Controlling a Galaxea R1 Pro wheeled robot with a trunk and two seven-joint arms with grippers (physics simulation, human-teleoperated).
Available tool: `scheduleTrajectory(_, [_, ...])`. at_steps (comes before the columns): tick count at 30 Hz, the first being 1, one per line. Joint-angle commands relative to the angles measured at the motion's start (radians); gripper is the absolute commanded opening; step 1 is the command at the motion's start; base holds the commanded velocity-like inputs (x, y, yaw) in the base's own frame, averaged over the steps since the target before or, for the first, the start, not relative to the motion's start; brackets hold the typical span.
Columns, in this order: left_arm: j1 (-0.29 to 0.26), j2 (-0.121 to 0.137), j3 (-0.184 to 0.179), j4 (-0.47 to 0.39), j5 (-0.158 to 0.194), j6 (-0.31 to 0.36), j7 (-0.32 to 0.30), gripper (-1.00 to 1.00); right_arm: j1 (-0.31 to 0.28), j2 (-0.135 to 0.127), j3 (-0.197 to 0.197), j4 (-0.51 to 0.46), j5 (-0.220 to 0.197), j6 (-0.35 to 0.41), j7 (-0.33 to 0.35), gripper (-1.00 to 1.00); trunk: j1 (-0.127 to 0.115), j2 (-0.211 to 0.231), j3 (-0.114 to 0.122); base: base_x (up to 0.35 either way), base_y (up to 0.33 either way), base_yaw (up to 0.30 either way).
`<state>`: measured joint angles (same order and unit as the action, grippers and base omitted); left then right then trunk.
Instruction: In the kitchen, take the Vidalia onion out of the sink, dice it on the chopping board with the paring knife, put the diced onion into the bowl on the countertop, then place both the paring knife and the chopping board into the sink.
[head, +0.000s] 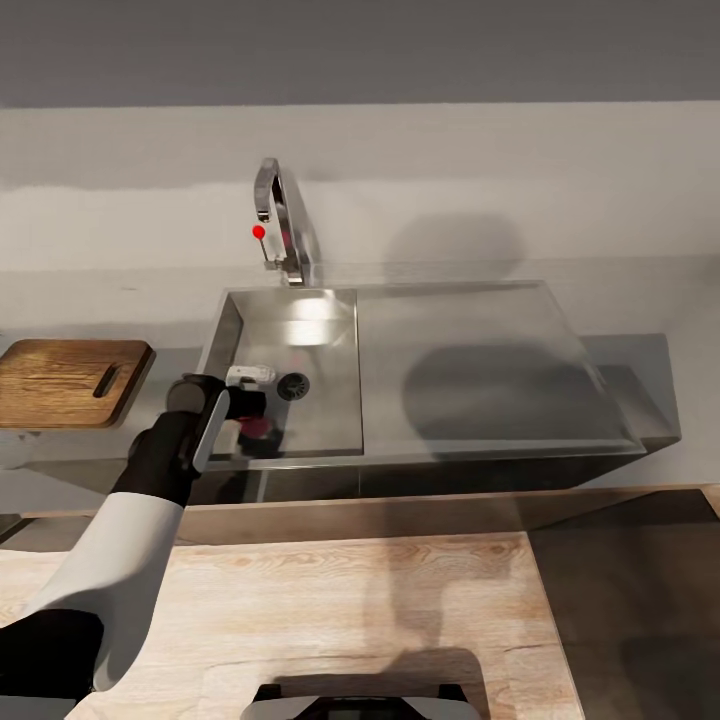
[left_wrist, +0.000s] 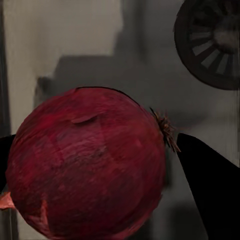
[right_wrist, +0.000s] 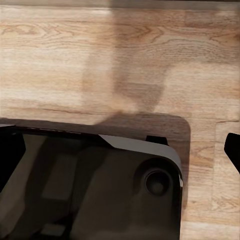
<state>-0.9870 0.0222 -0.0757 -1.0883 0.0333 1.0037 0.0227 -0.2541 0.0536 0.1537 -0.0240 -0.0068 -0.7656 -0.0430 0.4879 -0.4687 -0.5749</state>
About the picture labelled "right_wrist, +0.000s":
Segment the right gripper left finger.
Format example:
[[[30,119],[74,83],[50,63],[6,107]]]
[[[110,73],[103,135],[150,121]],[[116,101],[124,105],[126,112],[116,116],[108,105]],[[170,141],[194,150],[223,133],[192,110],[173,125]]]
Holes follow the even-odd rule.
[[[26,153],[22,133],[0,138],[0,193]]]

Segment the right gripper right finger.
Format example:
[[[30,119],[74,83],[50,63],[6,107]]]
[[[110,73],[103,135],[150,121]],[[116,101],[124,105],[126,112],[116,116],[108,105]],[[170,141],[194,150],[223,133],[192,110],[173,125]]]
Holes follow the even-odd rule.
[[[240,135],[229,133],[227,135],[224,151],[240,173]]]

